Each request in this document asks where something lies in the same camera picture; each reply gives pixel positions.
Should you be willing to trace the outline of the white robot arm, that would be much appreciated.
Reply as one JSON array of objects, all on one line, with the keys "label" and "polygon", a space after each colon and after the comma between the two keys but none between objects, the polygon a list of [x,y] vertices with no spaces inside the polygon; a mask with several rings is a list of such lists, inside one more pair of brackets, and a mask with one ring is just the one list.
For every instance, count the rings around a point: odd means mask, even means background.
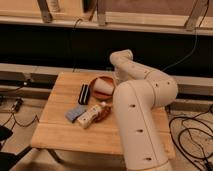
[{"label": "white robot arm", "polygon": [[110,62],[117,81],[113,109],[127,170],[173,171],[151,110],[175,100],[176,81],[158,69],[134,62],[129,49],[113,52]]}]

